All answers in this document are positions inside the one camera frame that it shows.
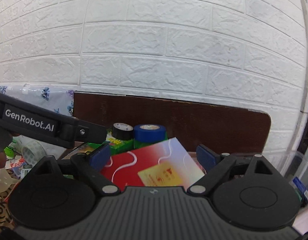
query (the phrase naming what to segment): patterned brown cloth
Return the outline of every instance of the patterned brown cloth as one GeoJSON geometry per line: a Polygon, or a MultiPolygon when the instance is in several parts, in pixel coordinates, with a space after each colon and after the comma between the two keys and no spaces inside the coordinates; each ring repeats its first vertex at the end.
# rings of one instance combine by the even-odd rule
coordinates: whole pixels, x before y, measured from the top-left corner
{"type": "MultiPolygon", "coordinates": [[[[12,178],[16,179],[13,170],[7,170],[7,172],[11,175],[12,178]]],[[[10,194],[12,189],[14,188],[15,184],[12,184],[7,191],[0,193],[0,232],[5,228],[14,229],[14,224],[11,218],[11,214],[8,210],[7,203],[4,202],[6,197],[10,194]]]]}

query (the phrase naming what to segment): tape roll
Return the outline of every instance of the tape roll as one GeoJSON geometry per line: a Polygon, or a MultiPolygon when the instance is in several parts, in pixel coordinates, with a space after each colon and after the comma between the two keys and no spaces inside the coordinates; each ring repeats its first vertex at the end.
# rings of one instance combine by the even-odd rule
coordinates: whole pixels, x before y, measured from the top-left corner
{"type": "Polygon", "coordinates": [[[116,139],[128,141],[133,139],[133,127],[126,123],[116,122],[113,124],[112,136],[116,139]]]}
{"type": "Polygon", "coordinates": [[[165,127],[158,124],[140,124],[134,127],[134,139],[144,143],[163,141],[165,133],[165,127]]]}
{"type": "Polygon", "coordinates": [[[38,141],[32,140],[22,147],[22,156],[28,164],[34,166],[40,159],[46,156],[46,153],[38,141]]]}

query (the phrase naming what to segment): wall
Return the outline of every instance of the wall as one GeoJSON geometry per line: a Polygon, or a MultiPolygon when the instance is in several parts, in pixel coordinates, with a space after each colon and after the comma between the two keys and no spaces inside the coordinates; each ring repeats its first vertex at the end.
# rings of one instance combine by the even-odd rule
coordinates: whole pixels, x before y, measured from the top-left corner
{"type": "Polygon", "coordinates": [[[300,0],[0,0],[0,84],[262,110],[265,151],[288,147],[305,62],[300,0]]]}

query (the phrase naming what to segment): gray ribbed panel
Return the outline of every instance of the gray ribbed panel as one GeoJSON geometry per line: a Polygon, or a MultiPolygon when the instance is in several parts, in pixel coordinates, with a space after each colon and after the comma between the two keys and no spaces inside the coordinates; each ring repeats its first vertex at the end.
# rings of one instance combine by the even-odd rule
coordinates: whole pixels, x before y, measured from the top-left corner
{"type": "Polygon", "coordinates": [[[89,217],[54,231],[18,227],[26,240],[294,240],[292,228],[252,232],[221,218],[204,198],[186,195],[181,187],[128,187],[115,197],[103,198],[89,217]]]}

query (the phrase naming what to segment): floral plastic sheet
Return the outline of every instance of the floral plastic sheet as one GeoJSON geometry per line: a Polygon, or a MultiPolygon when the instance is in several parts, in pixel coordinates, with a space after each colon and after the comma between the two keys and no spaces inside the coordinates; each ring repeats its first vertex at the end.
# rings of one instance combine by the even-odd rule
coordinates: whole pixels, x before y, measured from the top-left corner
{"type": "MultiPolygon", "coordinates": [[[[0,86],[0,93],[18,98],[24,102],[40,106],[44,109],[54,111],[59,114],[71,116],[74,105],[74,91],[63,89],[60,86],[48,85],[30,85],[30,84],[13,84],[0,86]]],[[[32,139],[20,135],[15,138],[17,141],[16,150],[20,152],[32,139]]],[[[39,142],[44,148],[46,154],[54,155],[59,158],[64,152],[64,148],[51,145],[44,142],[39,142]]]]}

